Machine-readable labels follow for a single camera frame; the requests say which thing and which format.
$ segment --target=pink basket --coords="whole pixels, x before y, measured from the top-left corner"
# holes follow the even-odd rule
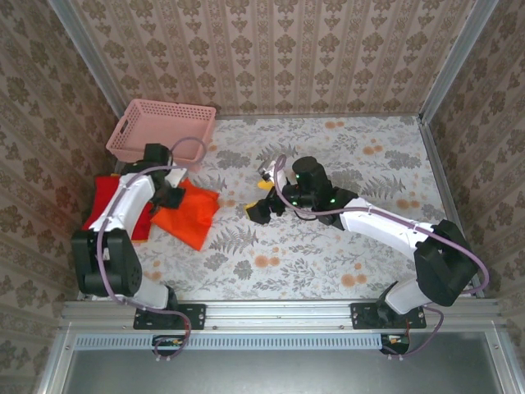
[[[131,100],[106,144],[107,150],[122,162],[136,162],[143,157],[144,146],[160,143],[171,148],[184,137],[200,138],[206,145],[212,139],[216,109],[199,105]],[[194,163],[203,154],[196,141],[180,144],[173,152],[177,164]]]

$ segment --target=black mounting plate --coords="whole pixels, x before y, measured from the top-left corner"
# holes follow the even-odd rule
[[[381,328],[406,329],[407,319],[410,323],[410,329],[426,328],[427,321],[423,308],[414,308],[407,314],[399,316],[399,319],[381,324],[378,320],[371,322],[367,316],[377,315],[377,304],[375,302],[358,302],[350,305],[350,317],[352,318],[352,328],[354,330],[369,330]]]
[[[188,316],[192,331],[204,330],[206,304],[179,304],[178,312]],[[155,314],[137,309],[133,321],[135,330],[184,330],[184,322],[173,314]]]

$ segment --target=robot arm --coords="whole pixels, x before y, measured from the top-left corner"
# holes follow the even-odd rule
[[[103,233],[103,258],[108,279],[117,297],[130,297],[141,305],[157,309],[176,309],[175,292],[143,276],[140,261],[131,243],[135,224],[147,202],[155,206],[178,208],[184,189],[177,188],[185,169],[158,170],[131,178],[146,168],[172,165],[170,150],[160,144],[147,144],[144,158],[126,164],[119,185],[100,217],[88,231],[76,231],[71,238],[75,259],[77,282],[80,291],[95,296],[107,296],[96,260],[96,239],[104,221],[108,224]],[[117,202],[117,196],[128,188]],[[117,203],[111,216],[109,209]]]
[[[259,169],[259,173],[267,183],[273,181],[270,174],[273,174],[274,168],[275,163],[264,163]],[[297,207],[311,208],[314,212],[361,208],[359,212],[333,213],[317,218],[328,226],[370,236],[414,260],[417,277],[393,283],[377,302],[377,318],[383,323],[403,319],[403,316],[412,309],[430,302],[444,306],[452,305],[477,272],[477,265],[454,248],[420,232],[411,231],[388,218],[370,214],[372,209],[388,212],[373,206],[352,191],[332,186],[323,166],[315,158],[300,158],[292,169],[295,173],[296,185],[291,185],[286,180],[282,170],[277,174],[280,177],[277,184],[288,202]],[[284,211],[285,204],[276,195],[275,188],[270,189],[266,199],[246,207],[249,218],[259,224],[268,223],[271,213],[281,216]],[[388,215],[402,218],[393,213]],[[402,219],[470,249],[467,241],[452,222],[443,220],[437,225],[432,225]]]

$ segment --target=table surface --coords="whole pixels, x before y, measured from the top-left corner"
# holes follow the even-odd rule
[[[376,298],[415,276],[389,246],[293,213],[266,226],[246,204],[263,199],[262,160],[284,153],[291,165],[314,156],[334,186],[422,222],[445,217],[415,117],[277,118],[218,121],[204,161],[189,173],[220,193],[221,208],[201,251],[153,226],[135,246],[144,275],[172,286],[180,300]]]

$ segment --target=patterned wallpaper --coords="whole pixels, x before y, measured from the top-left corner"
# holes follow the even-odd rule
[[[525,366],[525,2],[501,0],[431,129]]]
[[[419,110],[473,0],[74,0],[126,104]]]
[[[115,117],[44,1],[0,2],[0,392],[31,392]]]

